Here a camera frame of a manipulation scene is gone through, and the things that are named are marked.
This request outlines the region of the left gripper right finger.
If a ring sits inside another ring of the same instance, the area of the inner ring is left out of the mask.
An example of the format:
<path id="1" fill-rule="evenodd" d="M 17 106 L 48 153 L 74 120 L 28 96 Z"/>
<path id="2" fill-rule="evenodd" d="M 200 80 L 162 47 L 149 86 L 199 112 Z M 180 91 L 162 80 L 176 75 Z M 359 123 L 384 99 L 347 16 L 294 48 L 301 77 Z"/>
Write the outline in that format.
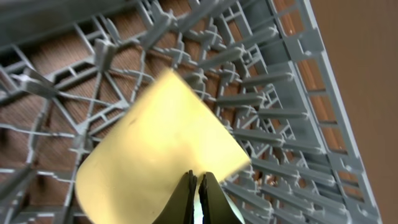
<path id="1" fill-rule="evenodd" d="M 203 213 L 202 224 L 243 224 L 234 212 L 215 175 L 206 172 L 198 190 Z"/>

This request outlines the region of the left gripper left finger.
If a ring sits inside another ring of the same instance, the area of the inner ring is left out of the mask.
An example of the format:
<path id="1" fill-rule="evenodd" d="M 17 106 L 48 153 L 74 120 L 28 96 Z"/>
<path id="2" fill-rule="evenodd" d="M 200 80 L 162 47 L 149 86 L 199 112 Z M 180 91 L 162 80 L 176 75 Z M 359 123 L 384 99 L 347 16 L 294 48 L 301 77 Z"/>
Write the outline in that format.
<path id="1" fill-rule="evenodd" d="M 197 177 L 192 170 L 184 173 L 164 209 L 153 224 L 193 224 Z"/>

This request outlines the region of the yellow plastic cup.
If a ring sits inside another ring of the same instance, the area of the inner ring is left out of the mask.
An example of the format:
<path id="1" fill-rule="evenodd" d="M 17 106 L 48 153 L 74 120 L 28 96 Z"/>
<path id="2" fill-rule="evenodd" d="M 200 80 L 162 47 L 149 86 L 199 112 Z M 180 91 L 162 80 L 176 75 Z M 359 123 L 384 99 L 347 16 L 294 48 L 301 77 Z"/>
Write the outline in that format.
<path id="1" fill-rule="evenodd" d="M 93 223 L 151 223 L 186 172 L 222 181 L 249 162 L 183 78 L 164 70 L 84 160 L 75 194 Z"/>

